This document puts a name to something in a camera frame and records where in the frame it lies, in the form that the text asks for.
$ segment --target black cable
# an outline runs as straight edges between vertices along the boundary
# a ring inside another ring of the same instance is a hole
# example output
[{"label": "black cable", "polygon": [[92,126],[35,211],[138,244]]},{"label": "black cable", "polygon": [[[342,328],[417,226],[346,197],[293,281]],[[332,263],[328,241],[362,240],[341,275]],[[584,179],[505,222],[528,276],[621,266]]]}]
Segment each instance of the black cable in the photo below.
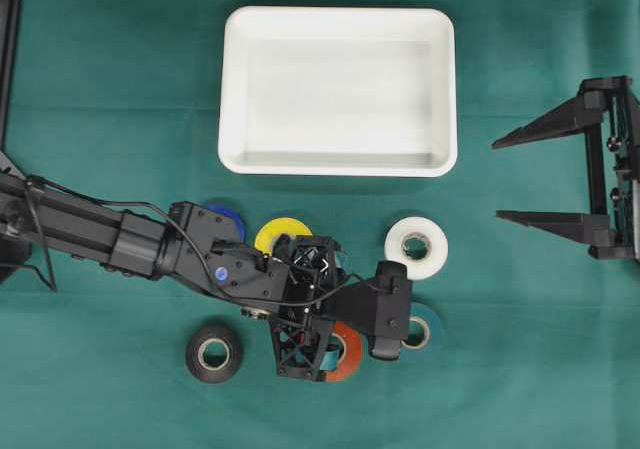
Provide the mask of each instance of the black cable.
[{"label": "black cable", "polygon": [[40,269],[38,269],[36,266],[32,266],[31,264],[12,264],[10,262],[0,262],[0,267],[15,267],[16,269],[29,269],[31,271],[34,271],[38,275],[38,277],[40,278],[40,280],[43,282],[45,286],[50,287],[49,281],[45,279],[44,274],[42,274]]},{"label": "black cable", "polygon": [[[171,216],[169,216],[167,213],[165,213],[162,209],[160,209],[158,206],[150,203],[150,202],[142,202],[142,201],[110,201],[107,199],[98,199],[95,197],[91,197],[91,196],[87,196],[85,194],[81,194],[79,192],[73,191],[72,189],[69,189],[65,186],[62,186],[58,183],[55,183],[53,181],[50,181],[44,177],[38,177],[38,180],[40,180],[43,184],[53,187],[54,189],[57,189],[61,192],[64,192],[66,194],[69,194],[71,196],[75,196],[78,197],[80,199],[84,199],[85,201],[89,201],[92,202],[94,204],[98,204],[98,205],[102,205],[102,206],[128,206],[128,207],[146,207],[148,209],[151,209],[152,211],[156,212],[157,214],[159,214],[160,216],[162,216],[167,223],[169,223],[176,231],[178,231],[180,233],[180,235],[182,235],[182,237],[185,239],[185,241],[187,241],[187,243],[189,244],[189,246],[191,247],[191,249],[193,249],[193,252],[196,254],[196,256],[198,257],[198,259],[200,260],[200,263],[202,265],[202,267],[204,268],[207,277],[209,279],[209,282],[211,283],[211,287],[214,289],[217,289],[218,291],[220,291],[222,294],[224,294],[228,299],[231,299],[233,301],[237,301],[237,302],[244,302],[244,301],[253,301],[253,302],[265,302],[265,303],[270,303],[270,304],[277,304],[280,306],[287,306],[287,307],[306,307],[306,306],[311,306],[313,304],[317,304],[318,302],[322,302],[325,299],[331,297],[332,295],[334,295],[335,293],[337,293],[340,289],[342,289],[346,283],[349,281],[349,279],[351,279],[352,277],[355,277],[356,279],[358,279],[360,282],[363,282],[364,284],[366,284],[369,288],[376,290],[376,291],[380,291],[379,288],[371,285],[370,283],[368,283],[362,276],[356,274],[356,273],[350,273],[347,274],[343,280],[333,289],[327,291],[326,293],[322,294],[321,296],[318,296],[314,299],[311,299],[310,301],[305,301],[305,302],[287,302],[287,301],[274,301],[272,299],[265,299],[265,298],[261,298],[261,297],[238,297],[235,296],[233,294],[228,293],[227,291],[225,291],[222,287],[220,287],[214,279],[213,273],[211,272],[211,268],[209,267],[209,265],[207,264],[204,255],[202,254],[202,251],[200,250],[200,248],[195,244],[195,242],[193,242],[193,239],[191,239],[191,237],[189,237],[189,235],[186,233],[186,231],[184,229],[182,229],[173,219],[171,219]],[[259,251],[257,251],[256,249],[252,248],[252,247],[242,247],[240,245],[230,245],[229,247],[223,248],[220,247],[220,249],[218,249],[219,252],[242,252],[242,253],[246,253],[250,256],[256,256],[256,253],[259,253]]]},{"label": "black cable", "polygon": [[36,210],[36,206],[33,203],[33,199],[31,197],[31,185],[32,182],[27,178],[25,180],[25,188],[24,188],[24,198],[27,201],[27,206],[29,207],[29,212],[31,213],[31,217],[33,218],[33,223],[36,226],[36,232],[38,233],[38,237],[40,238],[40,242],[42,244],[42,248],[44,251],[44,259],[47,263],[47,271],[49,272],[49,280],[46,281],[42,274],[38,270],[38,275],[42,282],[46,284],[46,286],[51,289],[53,292],[58,292],[58,286],[56,285],[56,276],[53,271],[53,264],[51,263],[51,255],[49,254],[49,245],[47,244],[47,240],[44,237],[44,231],[42,230],[42,224],[40,224],[40,216],[38,215],[38,211]]}]

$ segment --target teal tape roll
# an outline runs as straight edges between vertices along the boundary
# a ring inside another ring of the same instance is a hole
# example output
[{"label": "teal tape roll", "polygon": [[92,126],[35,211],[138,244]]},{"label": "teal tape roll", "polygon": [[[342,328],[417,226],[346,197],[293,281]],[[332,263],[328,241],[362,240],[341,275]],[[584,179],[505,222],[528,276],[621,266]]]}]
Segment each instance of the teal tape roll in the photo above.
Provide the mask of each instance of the teal tape roll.
[{"label": "teal tape roll", "polygon": [[338,367],[338,361],[340,360],[340,348],[337,346],[329,346],[327,352],[324,353],[322,363],[320,363],[320,370],[322,371],[334,371]]},{"label": "teal tape roll", "polygon": [[[421,329],[422,337],[412,337],[412,328]],[[411,303],[409,339],[402,341],[401,361],[420,362],[435,356],[444,345],[444,327],[440,317],[425,304]]]}]

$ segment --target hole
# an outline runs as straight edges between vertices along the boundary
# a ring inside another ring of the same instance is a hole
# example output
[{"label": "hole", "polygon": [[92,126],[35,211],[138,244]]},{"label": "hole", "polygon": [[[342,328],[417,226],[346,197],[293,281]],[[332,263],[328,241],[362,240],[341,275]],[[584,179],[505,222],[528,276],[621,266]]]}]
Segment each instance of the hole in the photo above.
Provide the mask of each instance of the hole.
[{"label": "hole", "polygon": [[205,369],[218,371],[229,362],[229,346],[222,339],[207,339],[198,350],[198,361]]},{"label": "hole", "polygon": [[342,362],[342,359],[344,359],[344,355],[346,354],[346,349],[347,349],[347,345],[344,342],[344,339],[342,338],[342,336],[339,336],[336,333],[331,334],[331,338],[329,339],[329,345],[327,347],[328,350],[332,350],[337,348],[340,353],[338,356],[338,364],[340,364]]},{"label": "hole", "polygon": [[431,339],[431,330],[427,321],[411,316],[409,319],[409,337],[402,341],[402,345],[409,349],[421,349],[427,345]]},{"label": "hole", "polygon": [[409,234],[402,241],[402,252],[409,259],[419,261],[424,259],[429,254],[431,249],[429,239],[424,234],[413,233]]}]

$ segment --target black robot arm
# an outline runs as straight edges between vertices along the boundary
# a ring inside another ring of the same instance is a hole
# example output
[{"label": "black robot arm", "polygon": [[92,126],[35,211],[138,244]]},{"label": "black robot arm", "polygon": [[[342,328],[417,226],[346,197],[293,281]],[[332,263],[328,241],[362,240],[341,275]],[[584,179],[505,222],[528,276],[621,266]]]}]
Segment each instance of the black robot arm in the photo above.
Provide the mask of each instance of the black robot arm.
[{"label": "black robot arm", "polygon": [[[147,207],[165,220],[107,205]],[[346,274],[336,262],[340,246],[317,236],[285,236],[272,257],[245,245],[233,219],[191,202],[164,213],[149,203],[94,199],[42,177],[0,173],[0,282],[25,266],[32,243],[44,247],[49,264],[48,250],[55,249],[125,276],[169,276],[267,319],[282,376],[324,379],[320,365],[337,320],[367,336],[369,354],[384,360],[397,359],[408,336],[412,285],[403,265],[381,262],[367,280]],[[358,281],[348,284],[352,277]],[[302,358],[282,344],[281,333],[294,331]]]}]

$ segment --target blue button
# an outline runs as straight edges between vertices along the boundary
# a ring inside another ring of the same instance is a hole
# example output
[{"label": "blue button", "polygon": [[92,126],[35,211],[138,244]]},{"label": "blue button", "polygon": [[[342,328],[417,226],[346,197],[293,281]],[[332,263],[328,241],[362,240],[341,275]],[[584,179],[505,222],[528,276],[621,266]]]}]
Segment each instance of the blue button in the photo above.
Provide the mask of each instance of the blue button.
[{"label": "blue button", "polygon": [[219,281],[226,281],[228,277],[229,270],[226,267],[221,266],[216,269],[216,279],[218,279]]}]

